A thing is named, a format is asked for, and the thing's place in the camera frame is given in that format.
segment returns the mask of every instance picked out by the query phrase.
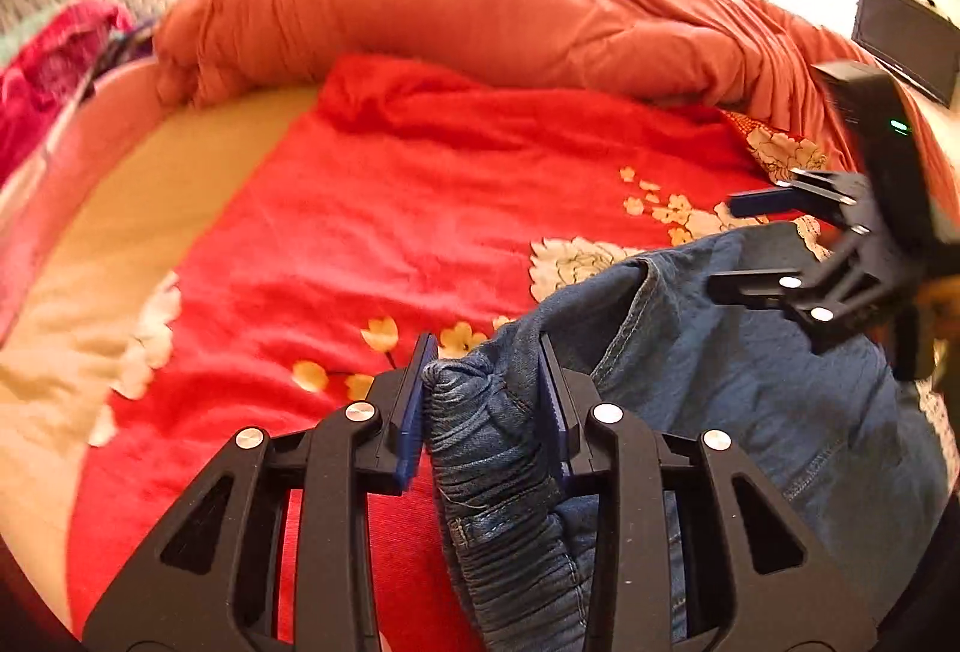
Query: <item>blue cloth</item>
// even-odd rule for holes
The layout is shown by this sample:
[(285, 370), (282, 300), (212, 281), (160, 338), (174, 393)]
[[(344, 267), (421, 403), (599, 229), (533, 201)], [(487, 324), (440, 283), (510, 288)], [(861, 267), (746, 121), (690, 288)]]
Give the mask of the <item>blue cloth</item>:
[[(426, 443), (451, 578), (489, 649), (579, 650), (592, 583), (595, 498), (563, 498), (536, 436), (536, 358), (654, 430), (718, 428), (781, 489), (880, 620), (928, 546), (949, 488), (914, 384), (865, 338), (817, 357), (776, 311), (717, 307), (707, 276), (799, 267), (789, 223), (638, 256), (561, 289), (460, 360), (424, 370)], [(679, 526), (668, 504), (674, 636), (685, 636)]]

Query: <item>orange comforter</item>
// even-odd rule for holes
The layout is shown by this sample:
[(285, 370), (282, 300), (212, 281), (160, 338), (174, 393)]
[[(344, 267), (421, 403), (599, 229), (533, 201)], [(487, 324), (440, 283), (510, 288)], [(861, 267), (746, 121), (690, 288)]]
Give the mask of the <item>orange comforter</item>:
[[(590, 88), (742, 110), (856, 169), (809, 66), (873, 62), (766, 0), (181, 0), (155, 39), (168, 102), (321, 80), (337, 56), (424, 59), (498, 86)], [(960, 216), (952, 167), (904, 95), (928, 182)]]

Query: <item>beige mattress cover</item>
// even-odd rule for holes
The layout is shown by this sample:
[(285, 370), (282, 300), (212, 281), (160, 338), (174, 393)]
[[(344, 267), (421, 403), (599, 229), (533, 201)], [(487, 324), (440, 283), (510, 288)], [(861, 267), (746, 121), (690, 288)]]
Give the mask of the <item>beige mattress cover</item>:
[(64, 622), (80, 467), (136, 316), (316, 93), (263, 92), (162, 122), (61, 235), (0, 348), (0, 533)]

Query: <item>denim fabric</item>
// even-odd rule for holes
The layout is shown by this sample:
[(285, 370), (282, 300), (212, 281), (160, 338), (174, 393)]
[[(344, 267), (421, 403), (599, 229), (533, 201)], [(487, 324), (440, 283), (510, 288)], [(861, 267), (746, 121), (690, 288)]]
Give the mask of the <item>denim fabric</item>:
[[(792, 224), (637, 256), (561, 289), (461, 360), (424, 371), (454, 586), (489, 649), (580, 650), (595, 498), (564, 499), (536, 436), (541, 332), (560, 364), (656, 430), (723, 429), (781, 489), (878, 620), (947, 502), (940, 442), (913, 384), (863, 339), (816, 357), (778, 312), (716, 307), (710, 273), (810, 259)], [(668, 504), (674, 635), (685, 636), (679, 526)]]

